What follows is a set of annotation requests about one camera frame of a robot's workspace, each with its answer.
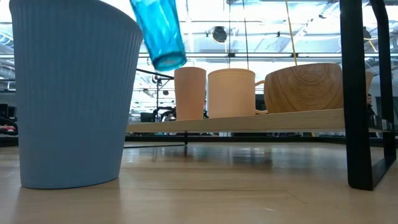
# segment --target wooden shelf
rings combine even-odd
[[[233,118],[212,118],[193,121],[130,124],[127,132],[306,132],[345,131],[344,110],[320,110],[294,113],[264,114]]]

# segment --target beige cup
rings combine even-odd
[[[174,71],[177,121],[203,119],[206,70],[183,67]]]
[[[208,76],[209,118],[250,116],[256,110],[255,76],[250,70],[229,68]]]
[[[373,74],[366,73],[366,96]],[[343,76],[339,65],[313,63],[283,68],[266,76],[264,100],[270,113],[343,108]]]

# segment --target blue plastic cup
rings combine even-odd
[[[175,0],[130,0],[152,64],[169,71],[187,62]]]

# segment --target mug handle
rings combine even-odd
[[[258,85],[261,85],[261,84],[266,84],[266,81],[265,80],[261,80],[261,81],[257,82],[255,86],[258,86]],[[268,110],[265,110],[265,111],[256,110],[256,113],[257,114],[268,114]]]

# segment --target ribbed cup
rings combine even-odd
[[[21,183],[118,177],[142,32],[96,0],[11,0]]]

